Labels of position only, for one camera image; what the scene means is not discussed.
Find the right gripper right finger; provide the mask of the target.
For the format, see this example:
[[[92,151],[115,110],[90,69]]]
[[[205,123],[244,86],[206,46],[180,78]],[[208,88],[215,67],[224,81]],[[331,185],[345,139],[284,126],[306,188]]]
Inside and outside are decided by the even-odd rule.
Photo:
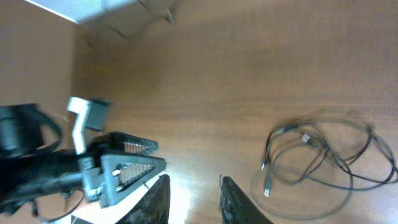
[[[273,224],[229,176],[220,178],[220,205],[224,224]]]

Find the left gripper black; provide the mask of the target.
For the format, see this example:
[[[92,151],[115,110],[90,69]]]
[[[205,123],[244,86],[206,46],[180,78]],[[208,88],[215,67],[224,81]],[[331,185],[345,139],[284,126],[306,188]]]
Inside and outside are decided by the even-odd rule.
[[[102,156],[108,137],[112,149],[133,154]],[[94,137],[86,146],[86,151],[78,156],[86,201],[99,200],[102,208],[118,204],[165,170],[166,161],[163,158],[143,156],[158,150],[157,141],[118,131]]]

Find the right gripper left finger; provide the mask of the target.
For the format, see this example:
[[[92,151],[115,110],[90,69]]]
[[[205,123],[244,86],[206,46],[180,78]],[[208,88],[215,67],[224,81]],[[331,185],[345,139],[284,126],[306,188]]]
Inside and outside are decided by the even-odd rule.
[[[116,224],[167,224],[169,215],[170,177],[164,174]]]

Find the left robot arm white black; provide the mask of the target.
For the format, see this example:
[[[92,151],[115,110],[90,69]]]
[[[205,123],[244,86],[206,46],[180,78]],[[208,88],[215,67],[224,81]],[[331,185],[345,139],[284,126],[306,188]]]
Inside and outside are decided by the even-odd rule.
[[[85,128],[100,134],[78,153],[59,149],[62,130],[37,104],[2,106],[1,213],[13,215],[31,203],[33,216],[46,222],[37,199],[76,191],[106,208],[165,170],[166,161],[153,156],[156,141],[103,131],[106,109],[102,102],[89,117]]]

